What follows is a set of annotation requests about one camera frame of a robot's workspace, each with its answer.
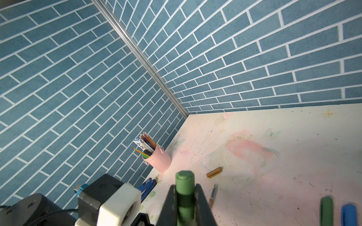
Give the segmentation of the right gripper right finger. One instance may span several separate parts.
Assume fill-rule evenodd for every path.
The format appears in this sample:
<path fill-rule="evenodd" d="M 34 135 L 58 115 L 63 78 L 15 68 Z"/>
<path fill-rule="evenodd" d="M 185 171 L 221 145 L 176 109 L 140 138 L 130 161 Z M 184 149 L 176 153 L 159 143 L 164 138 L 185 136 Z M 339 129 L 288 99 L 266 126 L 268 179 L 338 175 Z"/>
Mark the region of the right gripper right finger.
<path fill-rule="evenodd" d="M 196 226 L 217 226 L 200 184 L 195 185 L 194 199 Z"/>

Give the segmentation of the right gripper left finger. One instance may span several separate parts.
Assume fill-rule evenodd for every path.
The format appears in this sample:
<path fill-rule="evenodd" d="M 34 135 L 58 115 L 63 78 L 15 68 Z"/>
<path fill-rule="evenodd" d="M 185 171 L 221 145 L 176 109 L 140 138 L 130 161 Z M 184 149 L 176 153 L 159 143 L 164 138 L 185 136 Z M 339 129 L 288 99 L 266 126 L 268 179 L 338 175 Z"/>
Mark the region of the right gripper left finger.
<path fill-rule="evenodd" d="M 176 226 L 178 218 L 176 185 L 171 185 L 156 226 Z"/>

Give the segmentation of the green pen cap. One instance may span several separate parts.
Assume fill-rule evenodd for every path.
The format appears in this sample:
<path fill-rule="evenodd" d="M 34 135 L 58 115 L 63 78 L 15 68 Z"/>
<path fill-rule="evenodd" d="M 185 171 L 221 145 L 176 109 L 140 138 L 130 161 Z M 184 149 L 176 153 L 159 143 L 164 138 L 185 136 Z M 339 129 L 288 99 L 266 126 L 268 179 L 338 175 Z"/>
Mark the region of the green pen cap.
<path fill-rule="evenodd" d="M 177 193 L 177 225 L 190 226 L 194 219 L 195 176 L 192 171 L 182 170 L 175 175 Z"/>

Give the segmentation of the brown pen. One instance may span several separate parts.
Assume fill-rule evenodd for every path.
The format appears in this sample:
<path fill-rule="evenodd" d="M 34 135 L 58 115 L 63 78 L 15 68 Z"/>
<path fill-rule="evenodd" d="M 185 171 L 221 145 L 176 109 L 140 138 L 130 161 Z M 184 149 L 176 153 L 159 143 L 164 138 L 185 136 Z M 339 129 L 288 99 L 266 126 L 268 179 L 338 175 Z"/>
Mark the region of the brown pen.
<path fill-rule="evenodd" d="M 217 184 L 214 184 L 214 187 L 212 189 L 212 193 L 211 193 L 211 196 L 208 200 L 208 206 L 210 209 L 213 208 L 213 205 L 214 205 L 214 202 L 215 202 L 215 197 L 216 197 L 216 191 L 217 191 L 217 188 L 218 188 L 218 185 Z"/>

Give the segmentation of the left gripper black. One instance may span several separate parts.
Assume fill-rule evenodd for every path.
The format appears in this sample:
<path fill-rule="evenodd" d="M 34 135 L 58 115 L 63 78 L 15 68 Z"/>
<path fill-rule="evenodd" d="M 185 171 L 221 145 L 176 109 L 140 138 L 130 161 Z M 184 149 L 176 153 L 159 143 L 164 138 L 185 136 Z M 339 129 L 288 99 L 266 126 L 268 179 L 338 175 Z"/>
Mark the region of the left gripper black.
<path fill-rule="evenodd" d="M 2 226 L 28 226 L 46 214 L 62 209 L 42 194 L 30 195 L 12 206 L 1 206 Z M 69 213 L 60 213 L 39 222 L 39 226 L 74 226 L 76 218 Z"/>

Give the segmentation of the light green pen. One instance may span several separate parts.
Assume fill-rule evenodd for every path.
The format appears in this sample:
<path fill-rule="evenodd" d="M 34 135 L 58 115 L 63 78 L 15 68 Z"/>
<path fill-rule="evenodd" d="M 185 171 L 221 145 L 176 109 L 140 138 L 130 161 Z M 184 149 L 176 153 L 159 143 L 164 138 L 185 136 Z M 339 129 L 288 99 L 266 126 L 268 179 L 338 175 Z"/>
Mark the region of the light green pen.
<path fill-rule="evenodd" d="M 333 199 L 326 196 L 320 201 L 320 226 L 333 226 Z"/>

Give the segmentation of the blue pen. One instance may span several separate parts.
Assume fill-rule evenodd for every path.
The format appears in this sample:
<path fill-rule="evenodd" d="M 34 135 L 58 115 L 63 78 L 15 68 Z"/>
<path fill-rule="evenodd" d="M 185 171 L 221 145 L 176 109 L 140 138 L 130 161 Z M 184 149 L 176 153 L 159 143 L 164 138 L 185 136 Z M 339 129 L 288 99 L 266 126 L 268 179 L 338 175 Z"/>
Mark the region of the blue pen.
<path fill-rule="evenodd" d="M 341 208 L 341 226 L 357 226 L 357 210 L 353 204 Z"/>

